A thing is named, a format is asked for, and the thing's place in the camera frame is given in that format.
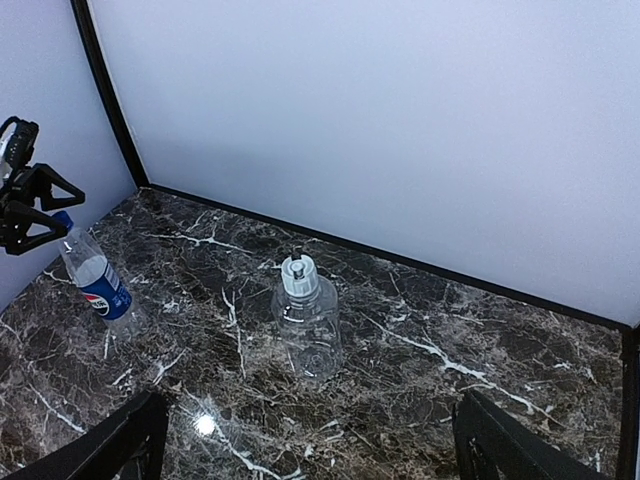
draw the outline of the pepsi label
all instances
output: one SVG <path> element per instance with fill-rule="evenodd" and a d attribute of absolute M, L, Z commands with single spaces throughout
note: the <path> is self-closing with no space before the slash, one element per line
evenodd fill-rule
<path fill-rule="evenodd" d="M 131 294 L 110 264 L 107 264 L 98 280 L 80 290 L 98 315 L 105 320 L 117 320 L 131 306 Z"/>

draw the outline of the white wall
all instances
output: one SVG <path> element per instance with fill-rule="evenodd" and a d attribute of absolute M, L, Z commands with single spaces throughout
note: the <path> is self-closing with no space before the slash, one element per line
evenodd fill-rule
<path fill-rule="evenodd" d="M 152 182 L 640 319 L 640 4 L 93 2 Z"/>
<path fill-rule="evenodd" d="M 48 163 L 87 195 L 70 209 L 89 226 L 133 193 L 67 0 L 0 3 L 0 123 L 40 125 L 32 163 Z M 20 257 L 0 252 L 0 312 L 53 260 L 47 245 Z"/>

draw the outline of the empty plastic bottle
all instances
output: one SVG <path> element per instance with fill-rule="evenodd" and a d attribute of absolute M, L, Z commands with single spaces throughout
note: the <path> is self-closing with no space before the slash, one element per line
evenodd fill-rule
<path fill-rule="evenodd" d="M 141 332 L 144 315 L 98 243 L 87 232 L 74 227 L 67 212 L 57 212 L 53 217 L 69 229 L 67 236 L 58 243 L 69 278 L 111 333 L 130 338 Z"/>
<path fill-rule="evenodd" d="M 271 310 L 296 375 L 326 380 L 342 366 L 338 293 L 307 255 L 282 264 Z"/>

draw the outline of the black metal bracket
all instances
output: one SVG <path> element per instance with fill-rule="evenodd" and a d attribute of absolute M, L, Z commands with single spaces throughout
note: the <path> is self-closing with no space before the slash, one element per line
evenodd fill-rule
<path fill-rule="evenodd" d="M 622 417 L 616 480 L 638 480 L 640 330 L 622 334 Z"/>
<path fill-rule="evenodd" d="M 6 477 L 6 480 L 160 480 L 168 411 L 145 392 L 78 440 Z"/>
<path fill-rule="evenodd" d="M 485 396 L 465 393 L 453 413 L 461 480 L 606 480 L 545 443 Z"/>
<path fill-rule="evenodd" d="M 15 128 L 2 142 L 0 157 L 0 247 L 10 255 L 21 255 L 67 234 L 63 224 L 34 208 L 37 200 L 48 211 L 84 203 L 85 195 L 49 165 L 28 166 L 40 130 L 37 123 L 10 117 L 0 126 L 0 138 L 11 125 Z M 54 186 L 68 196 L 55 198 Z M 46 231 L 29 236 L 33 225 Z"/>

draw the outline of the white bottle cap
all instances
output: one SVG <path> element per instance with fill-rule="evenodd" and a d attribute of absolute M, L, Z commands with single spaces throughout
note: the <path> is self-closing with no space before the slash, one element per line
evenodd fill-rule
<path fill-rule="evenodd" d="M 318 271 L 311 257 L 287 258 L 282 262 L 282 283 L 287 295 L 296 298 L 308 297 L 318 288 Z"/>

